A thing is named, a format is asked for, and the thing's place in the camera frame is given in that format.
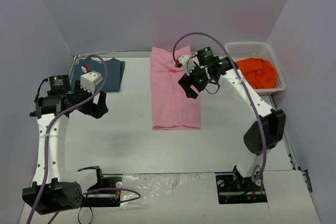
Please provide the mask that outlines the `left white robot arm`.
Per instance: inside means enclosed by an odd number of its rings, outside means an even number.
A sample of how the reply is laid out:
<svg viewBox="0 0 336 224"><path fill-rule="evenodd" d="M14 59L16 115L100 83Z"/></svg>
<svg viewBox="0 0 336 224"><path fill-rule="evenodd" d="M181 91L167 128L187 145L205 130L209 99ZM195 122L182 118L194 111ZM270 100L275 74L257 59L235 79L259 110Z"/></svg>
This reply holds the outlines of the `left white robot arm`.
<svg viewBox="0 0 336 224"><path fill-rule="evenodd" d="M72 182L65 167L65 138L71 112L77 110L95 119L108 112L104 79L96 71L84 73L70 86L68 75L48 78L50 89L45 97L34 99L39 148L37 168L32 185L24 188L22 198L40 215L77 209L82 202L82 189Z"/></svg>

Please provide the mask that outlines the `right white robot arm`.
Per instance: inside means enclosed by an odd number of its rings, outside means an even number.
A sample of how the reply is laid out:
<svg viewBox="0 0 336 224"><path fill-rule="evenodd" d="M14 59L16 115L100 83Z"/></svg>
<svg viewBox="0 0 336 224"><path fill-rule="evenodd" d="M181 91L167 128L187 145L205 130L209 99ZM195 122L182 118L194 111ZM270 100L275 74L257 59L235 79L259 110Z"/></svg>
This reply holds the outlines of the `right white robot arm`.
<svg viewBox="0 0 336 224"><path fill-rule="evenodd" d="M181 55L176 60L185 71L179 85L188 98L196 99L208 84L226 90L247 117L249 128L243 136L246 154L234 167L233 183L244 189L262 178L267 153L283 138L286 115L266 103L249 85L230 56L214 56L210 47L195 56Z"/></svg>

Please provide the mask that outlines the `pink t-shirt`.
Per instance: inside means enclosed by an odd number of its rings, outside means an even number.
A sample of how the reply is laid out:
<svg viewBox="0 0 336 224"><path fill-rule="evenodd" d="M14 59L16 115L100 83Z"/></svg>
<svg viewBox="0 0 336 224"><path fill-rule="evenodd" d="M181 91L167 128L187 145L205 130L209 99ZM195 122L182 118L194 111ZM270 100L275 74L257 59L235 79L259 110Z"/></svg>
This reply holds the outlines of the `pink t-shirt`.
<svg viewBox="0 0 336 224"><path fill-rule="evenodd" d="M170 51L153 47L150 54L153 130L198 130L201 100L187 98L178 84L184 70L175 66Z"/></svg>

